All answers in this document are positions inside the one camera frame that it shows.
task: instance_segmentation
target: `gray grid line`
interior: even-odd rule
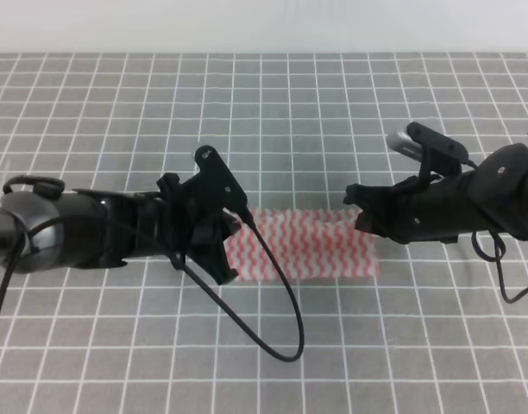
[[[101,62],[101,55],[98,56],[97,58],[97,61],[96,61],[96,71],[97,71],[97,68],[99,66],[99,63]],[[91,84],[93,85],[93,80],[95,79],[95,74],[93,76],[93,78],[91,78]],[[115,94],[115,102],[116,102],[116,98],[118,97],[118,89],[116,89],[116,94]],[[113,105],[113,108],[111,109],[111,115],[114,111],[114,105]],[[105,130],[105,136],[103,138],[103,143],[101,145],[101,151],[99,153],[99,156],[97,157],[97,166],[95,168],[95,172],[93,174],[93,179],[91,181],[91,185],[90,185],[90,188],[93,188],[93,186],[95,185],[95,179],[97,177],[97,171],[101,165],[101,159],[103,158],[103,151],[104,151],[104,145],[105,145],[105,140],[107,138],[107,134],[109,133],[109,128],[110,128],[110,122],[108,122],[107,124],[107,129]],[[109,271],[107,269],[105,269],[104,271],[104,277],[103,277],[103,283],[102,283],[102,288],[101,288],[101,292],[99,293],[99,298],[97,300],[97,309],[96,309],[96,312],[95,312],[95,317],[93,318],[93,324],[91,326],[91,332],[90,332],[90,339],[88,341],[88,348],[85,352],[85,359],[84,359],[84,365],[82,366],[82,374],[81,374],[81,377],[80,377],[80,384],[79,384],[79,387],[78,387],[78,390],[76,392],[76,398],[74,399],[74,408],[73,408],[73,414],[78,414],[78,410],[79,410],[79,406],[80,406],[80,398],[82,396],[82,388],[83,388],[83,385],[84,385],[84,382],[85,382],[85,375],[87,373],[87,368],[88,368],[88,363],[90,361],[90,354],[91,354],[91,345],[93,344],[93,338],[95,336],[95,329],[97,327],[97,316],[99,314],[99,310],[101,309],[101,303],[103,302],[103,295],[104,295],[104,289],[103,289],[103,286],[106,285],[106,282],[107,282],[107,275],[109,274]]]
[[[399,77],[400,77],[399,62],[396,60],[396,58],[394,59],[394,63],[396,65],[396,68],[397,68],[397,71],[398,71]],[[426,76],[427,76],[427,80],[431,84],[431,81],[429,80],[429,75],[426,75]],[[408,112],[408,118],[410,118],[411,117],[410,107],[408,106],[408,100],[407,100],[407,97],[405,95],[404,89],[402,90],[402,94],[404,96],[404,102],[405,102],[406,110]],[[412,254],[410,252],[410,249],[406,246],[405,250],[406,250],[406,252],[408,254],[408,258],[411,258]],[[435,367],[435,359],[433,358],[433,353],[432,353],[432,350],[431,350],[431,342],[429,340],[427,324],[425,323],[425,319],[423,317],[423,307],[421,305],[421,298],[419,297],[419,290],[418,290],[418,283],[416,281],[415,268],[414,268],[413,263],[411,261],[410,261],[410,272],[412,273],[412,282],[413,282],[414,287],[415,287],[416,299],[418,301],[419,314],[421,315],[421,323],[423,325],[423,330],[424,330],[424,335],[425,335],[425,343],[427,344],[427,348],[428,348],[427,349],[427,353],[429,354],[429,361],[431,362],[431,371],[433,373],[433,379],[435,381],[435,390],[437,391],[438,408],[439,408],[440,414],[444,414],[443,398],[442,398],[442,395],[440,393],[440,387],[438,385],[437,368]]]
[[[72,65],[72,60],[70,60],[70,62],[68,63],[68,66],[67,66],[66,72],[65,72],[65,76],[63,76],[63,81],[61,83],[59,96],[60,96],[60,93],[62,92],[63,85],[65,84],[66,76],[68,75],[68,71],[70,70],[71,65]],[[53,114],[54,111],[55,111],[55,104],[53,105],[53,108],[51,109],[51,114]],[[44,129],[44,132],[46,132],[48,124],[49,124],[49,122],[47,122],[46,127]],[[40,139],[40,144],[43,141],[43,136],[44,136],[44,134],[42,133],[41,139]],[[68,154],[66,155],[67,157],[69,156],[71,149],[72,149],[72,144],[68,148]],[[63,174],[65,172],[65,167],[66,167],[66,162],[63,164],[63,169],[61,171],[60,178],[63,177]],[[52,336],[53,330],[55,328],[55,323],[57,322],[57,318],[56,317],[59,314],[60,304],[61,304],[61,302],[63,300],[63,295],[65,293],[66,281],[68,280],[68,275],[69,274],[70,274],[70,269],[66,269],[65,279],[63,280],[63,285],[60,288],[59,299],[57,300],[57,305],[55,306],[55,312],[54,312],[54,315],[53,315],[53,320],[51,321],[51,327],[49,328],[49,333],[47,334],[46,346],[45,346],[45,348],[43,350],[43,356],[41,357],[40,369],[38,370],[38,374],[36,376],[36,382],[35,382],[34,388],[32,390],[32,395],[30,396],[30,402],[28,403],[28,411],[27,411],[28,414],[30,414],[32,412],[32,409],[34,408],[34,401],[35,401],[36,392],[37,392],[38,386],[40,384],[41,373],[43,372],[44,364],[46,362],[47,352],[48,352],[48,348],[49,348],[49,343],[51,341],[51,336]]]
[[[179,79],[179,71],[181,68],[181,62],[182,62],[182,55],[179,56],[178,60],[178,71],[176,72],[176,86],[178,86],[178,79]],[[170,135],[170,131],[172,128],[172,114],[174,112],[174,105],[176,104],[176,94],[174,93],[173,101],[172,101],[172,110],[170,114],[170,122],[168,123],[168,135]],[[166,144],[166,151],[168,151],[168,145],[170,142],[170,138],[167,138],[167,144]],[[166,165],[166,157],[162,160],[162,169],[160,171],[160,175],[164,174],[164,169]],[[179,282],[179,298],[178,298],[178,309],[176,310],[176,318],[175,318],[175,324],[174,324],[174,339],[173,339],[173,351],[172,351],[172,358],[170,361],[170,373],[168,376],[168,387],[167,387],[167,402],[165,405],[165,413],[167,414],[170,410],[170,404],[172,401],[172,383],[173,383],[173,376],[174,376],[174,364],[176,361],[176,348],[178,345],[178,333],[179,333],[179,313],[181,311],[181,305],[183,300],[183,293],[184,293],[184,284],[185,284],[185,273],[182,272],[181,274],[181,281]]]
[[[371,61],[369,59],[368,59],[368,67],[369,67],[369,71],[371,72],[372,71],[372,67],[371,67]],[[377,105],[377,112],[380,113],[379,100],[377,98],[377,92],[375,91],[375,88],[374,88],[374,97],[375,97],[375,104]],[[385,151],[387,151],[387,141],[386,141],[386,138],[385,138],[385,130],[383,129],[383,124],[381,124],[380,126],[381,126],[381,134],[383,135]],[[389,157],[387,157],[387,162],[388,162],[389,170],[392,171],[391,160],[390,160]],[[393,176],[392,172],[391,172],[391,180],[394,181],[394,176]],[[398,401],[397,401],[397,398],[396,398],[396,389],[394,388],[394,382],[393,382],[393,378],[394,378],[393,366],[392,366],[392,362],[391,362],[391,355],[388,353],[388,349],[387,349],[387,344],[388,344],[388,342],[387,342],[387,333],[385,331],[385,320],[384,320],[384,316],[383,316],[383,310],[381,309],[381,300],[380,300],[380,295],[379,295],[379,284],[377,283],[377,278],[374,278],[374,286],[375,286],[375,296],[377,297],[377,304],[379,305],[381,334],[383,335],[383,343],[385,345],[385,353],[387,355],[387,367],[388,367],[389,379],[390,379],[390,382],[391,382],[391,393],[393,395],[394,414],[398,414],[399,407],[398,407]]]
[[[512,83],[513,85],[515,86],[515,90],[516,92],[518,93],[520,99],[521,99],[521,102],[523,102],[523,106],[525,107],[525,111],[527,112],[527,115],[528,115],[528,109],[526,108],[526,105],[523,101],[523,98],[521,97],[521,94],[519,92],[519,89],[517,88],[517,85],[515,84],[515,81],[512,77],[512,74],[511,74],[511,71],[509,71],[509,68],[507,67],[507,63],[502,59],[502,61],[504,62],[504,66],[505,68],[507,69],[507,72],[509,73],[509,77],[510,79],[512,80]],[[486,78],[485,78],[485,74],[484,72],[482,71],[481,69],[481,66],[479,66],[479,71],[481,72],[481,76],[485,79],[485,82],[486,82]],[[512,137],[509,135],[509,131],[507,130],[507,127],[506,127],[506,124],[504,123],[504,119],[501,117],[501,114],[500,114],[500,110],[498,108],[498,105],[495,101],[495,99],[493,99],[493,95],[492,95],[492,92],[490,91],[490,89],[487,87],[487,90],[488,90],[488,94],[490,95],[490,97],[492,98],[493,102],[494,102],[494,107],[496,109],[496,112],[498,113],[498,116],[500,117],[501,121],[502,121],[502,124],[503,124],[503,127],[504,127],[504,130],[506,131],[506,134],[507,134],[507,138],[509,139],[509,141],[512,143]],[[519,250],[519,254],[521,256],[522,259],[524,259],[523,257],[523,252],[521,252],[521,249],[520,249],[520,246],[519,246],[519,243],[516,243],[517,244],[517,247],[518,247],[518,250]],[[488,271],[488,275],[490,277],[490,279],[493,281],[493,286],[495,287],[496,284],[494,282],[494,278],[493,278],[493,275],[492,275],[492,271],[490,269],[489,266],[487,266],[487,271]],[[527,276],[528,276],[528,267],[527,265],[525,265],[525,271],[527,273]],[[507,324],[507,320],[506,320],[506,313],[502,307],[502,303],[501,303],[501,299],[500,297],[498,296],[498,294],[496,294],[496,300],[498,301],[499,305],[500,305],[500,312],[502,313],[502,315],[504,316],[504,324],[507,328],[507,331],[508,331],[508,334],[509,334],[509,338],[510,338],[510,342],[511,344],[514,344],[514,340],[513,340],[513,337],[512,337],[512,332],[509,328],[509,325]],[[526,392],[526,397],[528,399],[528,385],[525,383],[525,374],[523,372],[523,366],[522,366],[522,363],[521,363],[521,359],[519,358],[519,354],[517,352],[517,350],[514,348],[513,349],[513,354],[515,356],[515,361],[517,362],[517,366],[518,366],[518,369],[519,369],[519,375],[521,377],[521,379],[523,380],[523,386],[524,386],[524,389],[525,389],[525,392]]]
[[[35,83],[37,82],[38,78],[40,77],[41,75],[41,66],[40,66],[40,70],[38,71],[38,74],[36,75],[36,81],[33,83],[33,85],[35,85]],[[28,97],[26,99],[26,103],[24,103],[24,105],[22,106],[22,109],[21,109],[21,115],[24,114],[24,110],[26,109],[26,105],[27,103],[29,102],[30,98],[32,97],[32,92],[34,91],[34,86],[32,86],[30,88],[30,91],[28,93]],[[18,126],[18,121],[16,122],[15,124],[15,127],[13,128],[13,132],[15,132],[17,126]],[[40,150],[40,146],[38,146],[38,148],[36,149],[36,153]],[[24,285],[27,285],[28,284],[28,279],[30,277],[30,274],[28,274],[26,276],[26,279],[24,281]],[[9,344],[9,339],[11,338],[11,332],[13,330],[13,327],[15,326],[15,321],[16,321],[16,315],[18,314],[18,311],[19,309],[21,308],[21,303],[22,303],[22,298],[24,298],[24,292],[25,291],[22,291],[20,292],[19,294],[19,298],[18,298],[18,301],[16,303],[16,308],[15,308],[15,312],[13,313],[13,317],[11,318],[11,321],[10,321],[10,324],[9,324],[9,331],[7,333],[7,335],[5,336],[5,342],[3,343],[3,349],[2,349],[2,353],[0,355],[0,369],[1,369],[1,366],[2,366],[2,363],[3,363],[3,358],[5,356],[5,347]]]

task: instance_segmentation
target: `white grid surface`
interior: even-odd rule
[[[475,162],[528,145],[528,53],[0,53],[0,187],[7,170],[152,190],[165,171],[192,176],[193,152],[211,144],[252,206],[342,208],[348,184],[417,171],[384,141],[410,120]],[[528,285],[528,243],[506,243],[514,294]],[[505,304],[468,236],[376,246],[378,278],[296,286],[307,348],[294,364],[158,259],[16,275],[0,413],[528,413],[528,296]],[[219,291],[295,349],[281,286]]]

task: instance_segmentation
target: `red and white cloth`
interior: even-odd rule
[[[288,279],[376,276],[372,235],[354,228],[358,210],[252,209],[256,226]],[[266,252],[243,225],[225,242],[239,280],[276,280]]]

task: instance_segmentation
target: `black cable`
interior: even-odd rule
[[[266,254],[270,261],[272,261],[273,267],[277,271],[278,275],[281,278],[281,281],[283,282],[283,285],[285,286],[287,293],[289,295],[289,298],[291,299],[292,306],[295,311],[295,317],[297,319],[297,325],[299,327],[299,346],[297,348],[297,352],[295,352],[294,355],[283,355],[280,354],[278,351],[270,347],[267,343],[265,343],[243,320],[237,316],[237,314],[212,290],[210,286],[208,286],[199,276],[186,264],[184,264],[181,259],[174,253],[172,250],[167,248],[166,246],[158,243],[156,240],[152,239],[151,237],[144,235],[142,232],[140,232],[138,229],[135,229],[131,226],[129,226],[126,223],[121,223],[116,220],[112,220],[109,218],[97,218],[92,216],[64,216],[64,217],[56,217],[52,218],[51,220],[47,220],[44,223],[41,223],[34,228],[32,228],[28,232],[28,237],[34,237],[36,234],[40,233],[42,230],[44,230],[47,227],[53,226],[58,223],[63,223],[67,220],[78,220],[80,218],[88,218],[91,220],[97,220],[99,222],[104,222],[109,224],[112,227],[117,227],[119,229],[125,230],[126,232],[135,235],[136,237],[139,237],[143,242],[153,246],[154,248],[161,251],[172,263],[172,265],[179,269],[183,270],[185,274],[187,274],[201,289],[203,289],[207,295],[211,297],[214,302],[218,306],[220,306],[224,312],[228,314],[229,317],[231,317],[235,323],[242,329],[245,334],[247,334],[258,346],[260,346],[264,351],[266,351],[268,354],[270,354],[273,358],[283,361],[283,362],[294,362],[300,358],[302,355],[302,352],[305,348],[305,330],[304,325],[302,321],[302,317],[300,315],[300,308],[299,304],[297,303],[297,299],[295,298],[294,293],[292,292],[291,286],[289,285],[289,282],[281,270],[280,264],[277,262],[277,260],[273,257],[273,253],[262,238],[260,232],[255,226],[255,222],[253,220],[253,217],[250,215],[250,213],[247,210],[248,215],[243,214],[242,220],[251,228],[251,230],[255,233],[256,238],[266,251]]]
[[[502,269],[502,258],[506,254],[506,244],[498,233],[490,232],[490,235],[492,236],[494,243],[494,257],[489,256],[481,249],[481,246],[477,241],[476,232],[474,232],[471,236],[471,244],[473,245],[473,250],[479,255],[479,257],[481,257],[481,259],[491,263],[496,263],[496,270],[498,271],[498,281],[500,283],[500,292],[502,294],[502,298],[506,303],[514,304],[515,302],[520,300],[524,295],[528,294],[528,286],[521,292],[519,292],[517,295],[515,295],[513,298],[509,298],[507,296],[506,283],[504,281],[504,271]]]
[[[3,308],[3,300],[5,299],[5,294],[7,293],[11,276],[15,272],[16,265],[21,259],[22,250],[24,249],[24,242],[24,235],[17,235],[16,242],[13,244],[13,247],[9,252],[9,257],[7,259],[9,264],[5,269],[5,274],[3,275],[2,283],[0,285],[0,314]]]

